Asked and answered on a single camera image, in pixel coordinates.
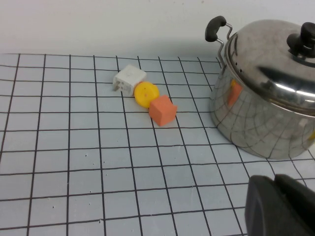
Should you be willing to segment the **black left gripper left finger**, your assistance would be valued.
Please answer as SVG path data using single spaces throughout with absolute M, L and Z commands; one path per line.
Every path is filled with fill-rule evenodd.
M 309 236 L 295 220 L 293 210 L 274 179 L 259 175 L 250 177 L 245 206 L 248 235 Z

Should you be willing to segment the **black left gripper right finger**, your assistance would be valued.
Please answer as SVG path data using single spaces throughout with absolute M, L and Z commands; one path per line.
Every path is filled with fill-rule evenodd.
M 275 175 L 274 183 L 293 210 L 296 225 L 315 235 L 315 192 L 284 174 Z

